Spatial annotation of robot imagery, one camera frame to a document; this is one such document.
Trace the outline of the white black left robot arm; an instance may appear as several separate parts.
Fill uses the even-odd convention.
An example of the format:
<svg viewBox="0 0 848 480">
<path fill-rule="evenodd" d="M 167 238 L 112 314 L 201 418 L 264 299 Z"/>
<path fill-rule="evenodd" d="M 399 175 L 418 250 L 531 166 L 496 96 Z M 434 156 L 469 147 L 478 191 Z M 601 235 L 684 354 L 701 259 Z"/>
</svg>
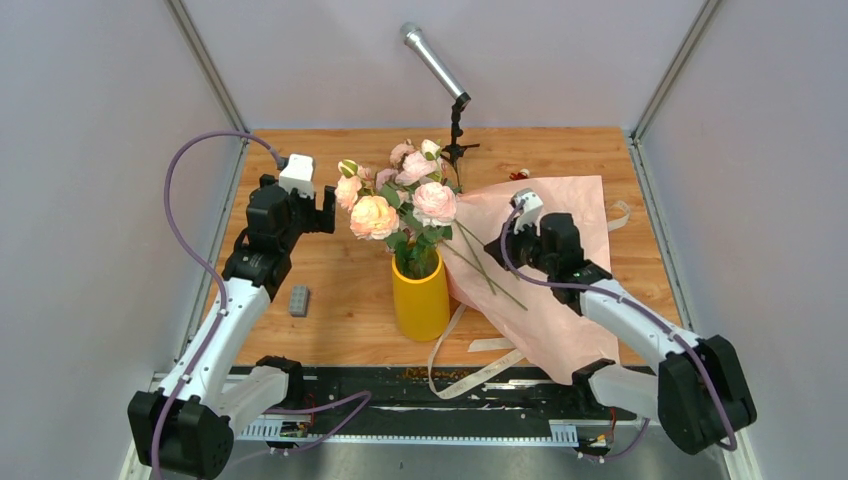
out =
<svg viewBox="0 0 848 480">
<path fill-rule="evenodd" d="M 291 253 L 308 233 L 331 234 L 336 189 L 316 204 L 312 186 L 264 175 L 249 196 L 246 226 L 221 273 L 218 294 L 183 356 L 153 391 L 138 391 L 127 413 L 139 460 L 154 474 L 170 471 L 214 479 L 230 459 L 238 434 L 269 408 L 298 411 L 306 386 L 299 363 L 273 357 L 228 387 L 230 369 L 248 334 L 267 311 L 292 268 Z"/>
</svg>

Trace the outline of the pink rose stem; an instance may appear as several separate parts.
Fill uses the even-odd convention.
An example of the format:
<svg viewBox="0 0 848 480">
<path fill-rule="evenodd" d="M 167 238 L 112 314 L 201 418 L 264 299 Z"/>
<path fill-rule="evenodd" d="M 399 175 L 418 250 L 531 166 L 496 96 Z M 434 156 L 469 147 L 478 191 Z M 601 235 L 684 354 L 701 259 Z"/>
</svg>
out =
<svg viewBox="0 0 848 480">
<path fill-rule="evenodd" d="M 412 229 L 402 219 L 408 193 L 399 190 L 396 166 L 377 172 L 354 160 L 337 164 L 340 177 L 336 202 L 349 214 L 349 227 L 361 240 L 384 241 L 395 257 L 399 272 L 411 275 Z"/>
<path fill-rule="evenodd" d="M 395 250 L 400 272 L 423 279 L 438 266 L 437 248 L 453 237 L 458 211 L 457 194 L 449 183 L 428 182 L 396 191 L 400 204 L 401 232 L 406 239 Z"/>
</svg>

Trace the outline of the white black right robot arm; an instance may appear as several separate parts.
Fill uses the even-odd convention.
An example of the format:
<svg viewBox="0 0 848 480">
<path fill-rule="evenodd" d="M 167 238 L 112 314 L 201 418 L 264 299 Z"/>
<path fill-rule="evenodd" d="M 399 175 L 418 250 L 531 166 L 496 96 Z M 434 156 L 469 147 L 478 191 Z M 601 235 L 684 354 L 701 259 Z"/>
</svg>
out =
<svg viewBox="0 0 848 480">
<path fill-rule="evenodd" d="M 610 406 L 656 419 L 690 455 L 712 446 L 737 449 L 737 432 L 756 421 L 757 410 L 732 343 L 680 328 L 638 301 L 585 255 L 570 214 L 535 222 L 515 211 L 484 249 L 528 283 L 535 280 L 522 268 L 542 273 L 539 285 L 560 304 L 605 328 L 650 367 L 645 374 L 599 360 L 579 370 L 582 382 L 570 392 L 577 413 L 592 418 Z"/>
</svg>

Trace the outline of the pink flower bouquet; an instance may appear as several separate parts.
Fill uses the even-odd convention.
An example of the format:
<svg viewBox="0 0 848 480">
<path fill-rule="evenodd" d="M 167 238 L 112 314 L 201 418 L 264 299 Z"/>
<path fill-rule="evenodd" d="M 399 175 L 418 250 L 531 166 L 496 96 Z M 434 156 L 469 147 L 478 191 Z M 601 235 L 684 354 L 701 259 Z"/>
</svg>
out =
<svg viewBox="0 0 848 480">
<path fill-rule="evenodd" d="M 447 161 L 441 157 L 441 154 L 442 146 L 437 141 L 425 139 L 416 144 L 412 140 L 406 139 L 392 148 L 389 154 L 388 167 L 396 166 L 400 171 L 396 177 L 396 182 L 399 184 L 398 189 L 415 188 L 419 184 L 432 181 L 449 183 L 456 192 L 458 200 L 458 211 L 452 224 L 453 237 L 455 233 L 458 233 L 459 238 L 467 246 L 471 246 L 471 241 L 476 238 L 476 235 L 471 232 L 466 223 L 458 219 L 460 189 L 448 177 Z M 463 255 L 458 248 L 451 246 L 449 242 L 453 240 L 453 237 L 450 240 L 443 241 L 438 246 L 437 252 L 440 248 L 447 249 L 478 273 L 484 279 L 492 294 L 503 293 L 520 308 L 525 307 L 514 295 L 494 281 L 493 277 L 485 270 L 482 259 L 476 252 L 469 251 L 469 253 Z"/>
</svg>

